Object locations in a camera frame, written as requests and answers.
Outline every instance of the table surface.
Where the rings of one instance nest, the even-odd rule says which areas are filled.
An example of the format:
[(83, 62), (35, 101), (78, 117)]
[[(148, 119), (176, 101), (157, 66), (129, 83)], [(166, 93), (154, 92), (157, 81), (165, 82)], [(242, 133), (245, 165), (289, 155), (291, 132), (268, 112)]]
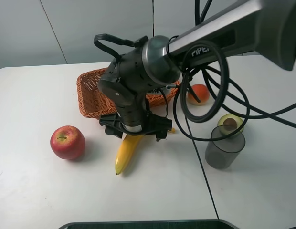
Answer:
[[(275, 112), (296, 102), (296, 63), (288, 72), (262, 56), (228, 60), (230, 77), (244, 89), (252, 105)], [(194, 77), (193, 83), (203, 82), (200, 74)], [(242, 98), (232, 86), (229, 91)], [(224, 104), (245, 114), (245, 108), (230, 98)], [(192, 107), (192, 111), (200, 115), (209, 108)], [(224, 114), (222, 109), (212, 120), (192, 124), (193, 135), (210, 137)], [(296, 109), (280, 117), (296, 123)], [(271, 119), (249, 120), (243, 133), (244, 150), (222, 171), (205, 162), (207, 143), (196, 142), (219, 218), (240, 229), (296, 227), (296, 129)]]
[[(193, 145), (179, 132), (158, 143), (146, 136), (126, 173), (115, 175), (122, 140), (81, 116), (76, 90), (80, 74), (108, 65), (0, 70), (0, 229), (217, 219)], [(164, 114), (164, 107), (155, 112)], [(50, 137), (64, 125), (84, 134), (82, 161), (61, 160), (52, 152)]]

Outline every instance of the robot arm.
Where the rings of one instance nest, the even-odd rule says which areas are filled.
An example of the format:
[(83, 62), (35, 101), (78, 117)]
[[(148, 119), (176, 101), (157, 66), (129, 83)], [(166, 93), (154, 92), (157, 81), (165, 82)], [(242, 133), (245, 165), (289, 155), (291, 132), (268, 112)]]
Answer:
[[(100, 35), (95, 37), (95, 45), (115, 57), (98, 88), (114, 102), (117, 110), (116, 114), (102, 116), (100, 124), (106, 126), (106, 134), (120, 138), (123, 132), (153, 134), (158, 141), (166, 138), (172, 121), (151, 113), (146, 92), (178, 80), (180, 71), (176, 64), (181, 65), (185, 53), (197, 42), (212, 41), (225, 56), (257, 51), (281, 68), (293, 69), (296, 0), (239, 0), (170, 43), (164, 36), (150, 40), (144, 37), (134, 43), (133, 51), (124, 55), (102, 45), (98, 38)], [(116, 40), (122, 41), (113, 36), (108, 39)], [(194, 49), (191, 56), (189, 66), (217, 60), (204, 47)]]

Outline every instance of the brown woven basket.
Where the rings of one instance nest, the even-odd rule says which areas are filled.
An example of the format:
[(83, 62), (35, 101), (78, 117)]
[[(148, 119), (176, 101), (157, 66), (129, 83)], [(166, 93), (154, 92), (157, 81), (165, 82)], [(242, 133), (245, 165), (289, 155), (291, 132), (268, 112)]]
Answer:
[[(77, 79), (77, 92), (80, 113), (86, 118), (99, 119), (102, 115), (109, 115), (116, 111), (113, 102), (97, 88), (98, 81), (106, 68), (83, 73)], [(169, 102), (175, 95), (177, 88), (172, 88), (167, 95)], [(150, 107), (165, 105), (162, 95), (147, 95)]]

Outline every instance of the yellow banana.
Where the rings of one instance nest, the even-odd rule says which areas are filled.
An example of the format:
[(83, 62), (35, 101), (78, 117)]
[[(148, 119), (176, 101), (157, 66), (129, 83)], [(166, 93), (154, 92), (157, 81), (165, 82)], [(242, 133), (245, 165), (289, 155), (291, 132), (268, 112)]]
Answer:
[(129, 161), (134, 153), (143, 135), (131, 136), (127, 135), (121, 144), (115, 160), (116, 175), (121, 174), (128, 166)]

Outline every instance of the avocado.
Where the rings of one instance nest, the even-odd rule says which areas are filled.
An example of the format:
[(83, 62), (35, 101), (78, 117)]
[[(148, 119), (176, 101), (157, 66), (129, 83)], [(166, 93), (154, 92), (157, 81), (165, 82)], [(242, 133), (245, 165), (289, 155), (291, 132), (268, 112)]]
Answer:
[(219, 119), (217, 126), (224, 125), (224, 127), (221, 128), (221, 132), (224, 135), (228, 135), (231, 132), (233, 132), (232, 128), (234, 128), (235, 130), (239, 128), (242, 123), (243, 123), (243, 120), (240, 117), (235, 116), (233, 114), (226, 114)]

